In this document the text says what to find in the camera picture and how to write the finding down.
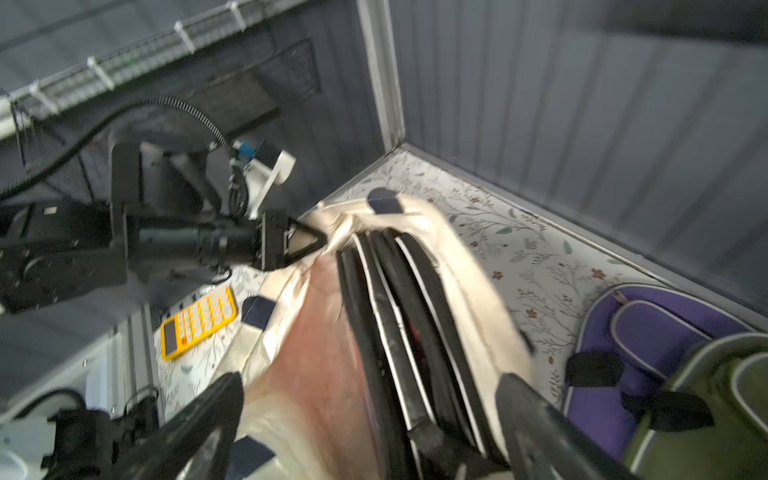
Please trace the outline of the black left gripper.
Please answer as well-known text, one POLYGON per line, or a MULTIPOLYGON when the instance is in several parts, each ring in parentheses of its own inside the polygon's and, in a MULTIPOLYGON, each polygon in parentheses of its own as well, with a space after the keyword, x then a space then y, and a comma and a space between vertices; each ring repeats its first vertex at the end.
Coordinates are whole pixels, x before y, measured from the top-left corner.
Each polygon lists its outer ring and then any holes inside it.
POLYGON ((323 231, 275 211, 254 220, 223 215, 208 155, 194 140, 110 141, 109 248, 124 269, 275 271, 327 245, 323 231))

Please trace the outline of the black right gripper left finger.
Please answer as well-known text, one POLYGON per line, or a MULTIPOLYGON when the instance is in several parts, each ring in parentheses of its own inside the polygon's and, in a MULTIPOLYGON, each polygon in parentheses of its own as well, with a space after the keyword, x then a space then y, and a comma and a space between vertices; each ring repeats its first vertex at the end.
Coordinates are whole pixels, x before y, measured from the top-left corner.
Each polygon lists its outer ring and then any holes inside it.
POLYGON ((241 375, 211 383, 139 447, 120 457, 113 479, 223 479, 244 405, 241 375))

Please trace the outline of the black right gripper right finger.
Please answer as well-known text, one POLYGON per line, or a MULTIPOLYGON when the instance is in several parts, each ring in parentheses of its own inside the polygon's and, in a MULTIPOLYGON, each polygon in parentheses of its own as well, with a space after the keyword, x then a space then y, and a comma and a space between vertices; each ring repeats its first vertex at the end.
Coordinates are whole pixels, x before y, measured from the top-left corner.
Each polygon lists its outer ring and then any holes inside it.
POLYGON ((514 478, 635 477, 520 376, 512 373, 502 375, 495 401, 514 478))

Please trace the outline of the black paddle cases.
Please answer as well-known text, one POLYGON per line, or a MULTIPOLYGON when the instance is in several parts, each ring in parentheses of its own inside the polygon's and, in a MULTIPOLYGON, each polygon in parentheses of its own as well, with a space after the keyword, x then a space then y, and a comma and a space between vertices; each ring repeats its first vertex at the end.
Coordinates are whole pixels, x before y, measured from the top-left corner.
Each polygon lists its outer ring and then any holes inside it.
POLYGON ((434 262, 411 234, 355 233, 336 254, 386 479, 488 479, 491 432, 434 262))

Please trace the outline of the beige canvas tote bag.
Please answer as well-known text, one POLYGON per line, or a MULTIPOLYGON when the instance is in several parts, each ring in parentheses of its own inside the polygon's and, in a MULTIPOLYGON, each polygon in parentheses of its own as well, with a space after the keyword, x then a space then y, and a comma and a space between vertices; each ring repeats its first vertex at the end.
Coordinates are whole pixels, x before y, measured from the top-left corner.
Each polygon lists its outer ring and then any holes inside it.
POLYGON ((332 254, 355 233, 393 227, 412 233, 446 278, 448 303, 479 379, 482 407, 495 411, 501 376, 535 379, 533 356, 489 276, 433 204, 399 195, 400 209, 378 214, 364 199, 320 203, 306 217, 329 243, 261 286, 275 306, 264 327, 242 326, 219 372, 239 372, 245 404, 233 458, 242 465, 265 447, 250 479, 378 479, 373 431, 332 254))

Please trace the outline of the purple paddle case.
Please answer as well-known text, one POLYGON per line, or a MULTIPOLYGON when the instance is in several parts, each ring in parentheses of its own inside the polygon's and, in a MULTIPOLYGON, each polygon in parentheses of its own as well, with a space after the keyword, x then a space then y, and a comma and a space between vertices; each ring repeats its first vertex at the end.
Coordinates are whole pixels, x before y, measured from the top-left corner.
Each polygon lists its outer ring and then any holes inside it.
POLYGON ((639 422, 632 401, 656 394, 694 348, 753 330, 677 290, 639 283, 611 287, 587 311, 566 362, 563 413, 621 459, 639 422))

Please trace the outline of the olive green paddle case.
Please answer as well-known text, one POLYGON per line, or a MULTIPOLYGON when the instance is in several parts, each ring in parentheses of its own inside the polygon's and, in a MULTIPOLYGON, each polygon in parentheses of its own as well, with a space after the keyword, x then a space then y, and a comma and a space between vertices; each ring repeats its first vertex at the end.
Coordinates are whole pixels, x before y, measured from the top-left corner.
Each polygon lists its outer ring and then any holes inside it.
POLYGON ((662 388, 623 399, 638 416, 623 463, 641 479, 767 476, 767 337, 697 349, 662 388))

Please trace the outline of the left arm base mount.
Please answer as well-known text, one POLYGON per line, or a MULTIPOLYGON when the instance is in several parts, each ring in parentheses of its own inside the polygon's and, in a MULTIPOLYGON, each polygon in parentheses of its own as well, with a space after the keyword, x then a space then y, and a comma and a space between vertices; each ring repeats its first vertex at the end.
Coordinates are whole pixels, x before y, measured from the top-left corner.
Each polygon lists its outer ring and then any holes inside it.
POLYGON ((1 423, 1 477, 110 479, 123 454, 159 431, 159 396, 142 387, 113 417, 72 388, 40 395, 1 423))

